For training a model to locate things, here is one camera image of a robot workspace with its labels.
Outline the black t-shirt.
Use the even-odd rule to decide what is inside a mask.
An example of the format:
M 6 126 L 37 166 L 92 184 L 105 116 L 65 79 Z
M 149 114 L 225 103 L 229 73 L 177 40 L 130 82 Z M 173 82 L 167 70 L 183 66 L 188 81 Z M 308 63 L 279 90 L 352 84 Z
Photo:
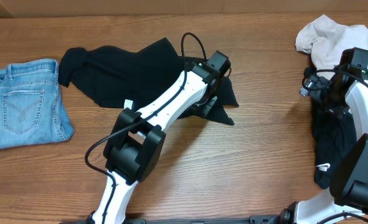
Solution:
M 131 100 L 136 111 L 162 95 L 189 63 L 201 61 L 179 56 L 166 38 L 139 52 L 109 45 L 76 47 L 62 57 L 58 81 L 65 87 L 73 83 L 101 107 L 122 108 Z

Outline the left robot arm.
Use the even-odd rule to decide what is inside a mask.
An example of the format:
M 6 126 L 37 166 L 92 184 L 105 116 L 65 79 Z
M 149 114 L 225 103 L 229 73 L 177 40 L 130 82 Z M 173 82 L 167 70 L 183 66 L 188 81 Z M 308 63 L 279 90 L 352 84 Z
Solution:
M 155 168 L 166 130 L 185 112 L 207 116 L 214 106 L 229 58 L 216 51 L 205 62 L 192 63 L 156 100 L 133 111 L 125 108 L 103 139 L 107 182 L 99 207 L 85 223 L 123 223 L 134 188 Z

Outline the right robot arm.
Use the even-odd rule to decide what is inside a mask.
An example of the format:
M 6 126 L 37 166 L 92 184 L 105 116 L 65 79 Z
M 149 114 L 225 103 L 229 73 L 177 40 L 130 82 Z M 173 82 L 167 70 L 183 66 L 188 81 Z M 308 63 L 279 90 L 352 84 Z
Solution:
M 306 68 L 300 94 L 316 100 L 323 111 L 351 112 L 357 142 L 336 168 L 330 186 L 317 196 L 292 203 L 272 223 L 337 223 L 357 218 L 368 223 L 368 50 L 354 47 L 330 70 Z

